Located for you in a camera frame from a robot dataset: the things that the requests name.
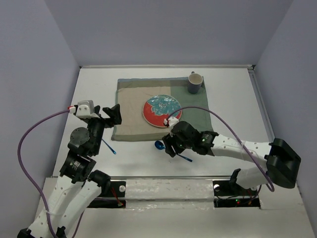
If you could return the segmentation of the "patchwork cloth placemat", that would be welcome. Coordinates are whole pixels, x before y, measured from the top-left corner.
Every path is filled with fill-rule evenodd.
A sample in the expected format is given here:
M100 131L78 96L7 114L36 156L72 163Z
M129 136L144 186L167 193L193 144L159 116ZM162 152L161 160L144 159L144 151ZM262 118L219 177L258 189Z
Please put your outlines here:
M146 121L143 107L156 95L170 95L181 107L197 106L208 109L206 86L203 83L197 94L188 92L188 78L131 78L118 79L115 103L120 104L122 124L114 127L114 141L154 141L168 133L167 127L156 127Z

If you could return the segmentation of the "red and teal plate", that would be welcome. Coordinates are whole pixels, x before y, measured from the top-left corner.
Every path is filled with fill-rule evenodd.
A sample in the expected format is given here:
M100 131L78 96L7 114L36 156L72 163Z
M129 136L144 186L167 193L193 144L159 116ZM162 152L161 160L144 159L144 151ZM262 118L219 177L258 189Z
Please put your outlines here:
M143 117L150 125L165 128L163 124L164 119L180 108L180 103L174 97L170 95L156 95L144 103Z

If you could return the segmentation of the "lavender cup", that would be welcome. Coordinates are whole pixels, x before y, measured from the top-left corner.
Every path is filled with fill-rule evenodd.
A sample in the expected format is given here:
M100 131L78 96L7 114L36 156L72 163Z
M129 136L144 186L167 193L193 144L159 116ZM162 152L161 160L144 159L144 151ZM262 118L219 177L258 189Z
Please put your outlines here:
M202 86L202 83L203 77L200 74L192 71L191 74L188 76L188 92L191 94L197 94Z

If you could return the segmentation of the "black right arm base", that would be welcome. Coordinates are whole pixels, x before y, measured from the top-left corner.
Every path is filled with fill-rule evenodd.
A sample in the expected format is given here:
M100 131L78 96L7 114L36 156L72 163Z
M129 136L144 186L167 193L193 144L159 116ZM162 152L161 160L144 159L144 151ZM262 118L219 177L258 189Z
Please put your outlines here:
M261 207L257 189L230 185L228 180L214 180L213 192L215 208Z

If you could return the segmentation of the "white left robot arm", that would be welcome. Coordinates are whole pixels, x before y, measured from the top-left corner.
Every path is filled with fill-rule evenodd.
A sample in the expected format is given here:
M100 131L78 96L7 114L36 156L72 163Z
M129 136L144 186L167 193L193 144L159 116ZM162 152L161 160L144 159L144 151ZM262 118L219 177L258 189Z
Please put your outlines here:
M21 147L28 129L19 141L17 156L20 167L35 186L44 207L34 222L19 231L19 238L65 238L74 224L78 224L85 209L98 196L109 192L110 176L94 170L106 128L122 123L120 105L112 108L94 106L93 101L80 101L57 115L70 113L86 123L86 127L74 129L67 145L69 151L59 171L56 184L49 198L25 169L21 158Z

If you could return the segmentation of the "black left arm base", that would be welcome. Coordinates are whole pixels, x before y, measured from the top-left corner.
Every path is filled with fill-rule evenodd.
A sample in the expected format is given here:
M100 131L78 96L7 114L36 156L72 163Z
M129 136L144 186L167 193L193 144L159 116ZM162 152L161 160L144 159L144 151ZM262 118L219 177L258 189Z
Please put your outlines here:
M88 208L106 208L106 209L121 209L126 207L126 181L114 180L111 181L110 187L107 190L102 190L89 205Z

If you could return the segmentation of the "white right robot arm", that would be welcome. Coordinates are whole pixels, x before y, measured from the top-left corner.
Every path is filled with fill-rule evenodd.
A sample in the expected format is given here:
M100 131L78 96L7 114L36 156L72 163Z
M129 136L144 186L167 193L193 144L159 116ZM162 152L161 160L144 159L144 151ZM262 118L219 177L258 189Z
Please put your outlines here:
M199 132L188 122L175 117L165 119L163 124L168 127L169 133L162 140L165 152L171 157L189 149L199 155L230 157L254 163L253 168L234 170L228 182L228 189L233 194L264 184L269 185L271 190L274 185L287 189L296 185L301 158L283 139L261 143L242 141L214 131Z

